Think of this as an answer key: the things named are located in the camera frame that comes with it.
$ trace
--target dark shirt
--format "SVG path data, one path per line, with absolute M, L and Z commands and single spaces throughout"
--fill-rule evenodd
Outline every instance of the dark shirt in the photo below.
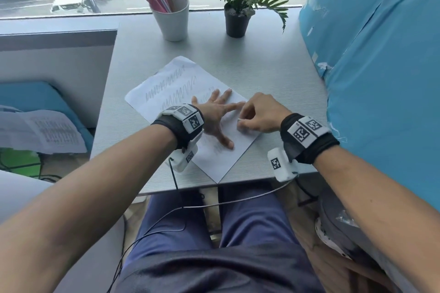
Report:
M 116 293 L 324 293 L 293 243 L 168 252 L 125 267 Z

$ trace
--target desk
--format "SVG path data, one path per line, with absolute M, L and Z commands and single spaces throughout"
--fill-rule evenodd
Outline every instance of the desk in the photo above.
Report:
M 124 96 L 177 56 L 196 62 L 246 98 L 255 92 L 270 93 L 290 110 L 327 123 L 327 92 L 300 34 L 299 11 L 299 8 L 289 10 L 283 34 L 277 14 L 267 9 L 257 10 L 242 39 L 226 35 L 223 11 L 191 12 L 189 37 L 178 43 L 162 38 L 150 14 L 142 21 L 122 21 L 91 156 L 148 125 L 126 103 Z M 260 135 L 220 183 L 273 177 L 267 152 L 279 146 L 282 141 L 278 133 Z M 299 171 L 303 174 L 316 170 L 300 164 Z M 215 185 L 194 163 L 176 174 L 176 179 L 180 189 Z M 174 189 L 170 169 L 162 164 L 140 194 Z

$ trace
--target blue pants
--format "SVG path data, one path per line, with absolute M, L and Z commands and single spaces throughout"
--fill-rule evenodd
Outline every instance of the blue pants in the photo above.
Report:
M 268 182 L 252 182 L 218 187 L 219 202 L 244 199 L 261 195 L 272 189 Z M 136 239 L 163 215 L 184 206 L 203 205 L 198 190 L 169 191 L 150 198 L 148 209 Z M 299 245 L 289 220 L 275 194 L 220 206 L 222 239 L 220 248 L 229 246 L 253 246 L 270 242 L 287 242 Z M 203 209 L 179 209 L 163 218 L 152 230 L 180 230 L 157 233 L 143 238 L 130 252 L 124 267 L 130 262 L 161 252 L 182 250 L 206 250 L 212 248 Z

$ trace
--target wristband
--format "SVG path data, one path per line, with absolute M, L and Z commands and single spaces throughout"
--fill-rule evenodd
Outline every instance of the wristband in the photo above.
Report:
M 284 118 L 280 133 L 289 162 L 296 159 L 299 163 L 313 164 L 323 151 L 339 145 L 329 128 L 297 113 Z
M 165 109 L 151 125 L 166 126 L 176 136 L 176 149 L 186 149 L 190 141 L 201 134 L 204 122 L 200 109 L 192 104 L 182 104 Z

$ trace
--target plastic bag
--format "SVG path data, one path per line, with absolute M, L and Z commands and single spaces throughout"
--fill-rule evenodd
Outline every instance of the plastic bag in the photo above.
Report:
M 344 224 L 359 228 L 355 220 L 352 217 L 350 217 L 350 215 L 347 213 L 347 211 L 345 211 L 345 209 L 339 212 L 339 215 L 336 217 L 336 220 L 343 222 Z

